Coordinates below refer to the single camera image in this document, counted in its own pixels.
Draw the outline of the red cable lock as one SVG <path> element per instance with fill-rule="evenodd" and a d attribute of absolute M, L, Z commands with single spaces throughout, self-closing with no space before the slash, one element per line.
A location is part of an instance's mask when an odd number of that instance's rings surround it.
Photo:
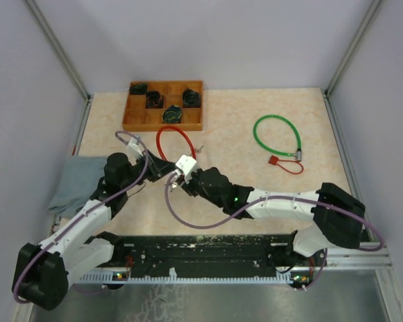
<path fill-rule="evenodd" d="M 187 136 L 187 134 L 181 130 L 180 128 L 176 127 L 176 126 L 172 126 L 172 125 L 166 125 L 161 127 L 157 133 L 156 133 L 156 148 L 157 151 L 161 157 L 162 160 L 167 160 L 167 157 L 165 156 L 163 149 L 161 147 L 161 134 L 166 131 L 166 130 L 171 130 L 171 131 L 176 131 L 177 133 L 179 133 L 187 142 L 189 148 L 190 148 L 190 152 L 191 152 L 191 156 L 193 159 L 196 159 L 196 151 L 195 151 L 195 147 L 192 143 L 192 141 L 189 139 L 189 137 Z"/>

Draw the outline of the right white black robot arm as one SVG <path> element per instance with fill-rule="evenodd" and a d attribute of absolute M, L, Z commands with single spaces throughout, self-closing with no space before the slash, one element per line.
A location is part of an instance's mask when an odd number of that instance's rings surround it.
<path fill-rule="evenodd" d="M 338 246 L 357 250 L 364 225 L 365 205 L 339 186 L 324 182 L 315 191 L 274 193 L 233 184 L 217 168 L 198 169 L 188 176 L 176 170 L 165 184 L 165 199 L 173 187 L 217 206 L 229 219 L 290 219 L 308 223 L 292 233 L 287 259 L 302 265 L 316 252 Z"/>

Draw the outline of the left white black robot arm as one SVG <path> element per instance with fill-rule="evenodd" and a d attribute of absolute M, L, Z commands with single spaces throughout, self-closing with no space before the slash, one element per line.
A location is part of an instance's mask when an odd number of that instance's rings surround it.
<path fill-rule="evenodd" d="M 11 289 L 14 300 L 51 311 L 88 271 L 106 262 L 122 264 L 126 249 L 117 244 L 118 237 L 111 233 L 93 237 L 93 233 L 122 210 L 128 190 L 146 180 L 155 182 L 174 169 L 173 162 L 148 150 L 135 164 L 124 153 L 110 155 L 97 188 L 82 209 L 56 233 L 39 244 L 27 243 L 19 251 Z"/>

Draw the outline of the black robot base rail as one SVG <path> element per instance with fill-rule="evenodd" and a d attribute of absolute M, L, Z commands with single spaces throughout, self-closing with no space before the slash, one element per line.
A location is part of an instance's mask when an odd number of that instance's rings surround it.
<path fill-rule="evenodd" d="M 109 262 L 86 271 L 78 284 L 309 285 L 326 252 L 292 251 L 292 235 L 117 236 Z"/>

